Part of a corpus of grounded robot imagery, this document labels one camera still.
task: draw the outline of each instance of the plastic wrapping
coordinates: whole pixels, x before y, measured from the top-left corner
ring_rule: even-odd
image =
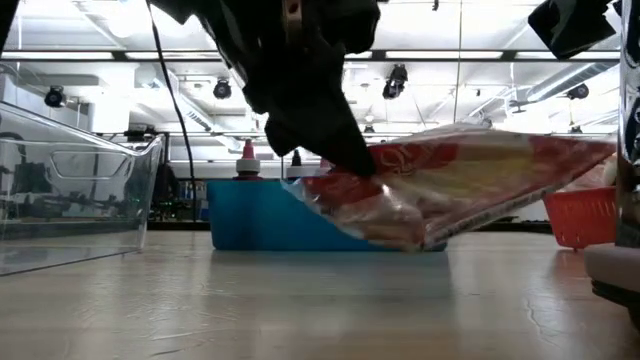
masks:
[[[441,127],[370,151],[377,174],[340,169],[289,190],[356,237],[428,249],[540,200],[615,151],[607,142]]]

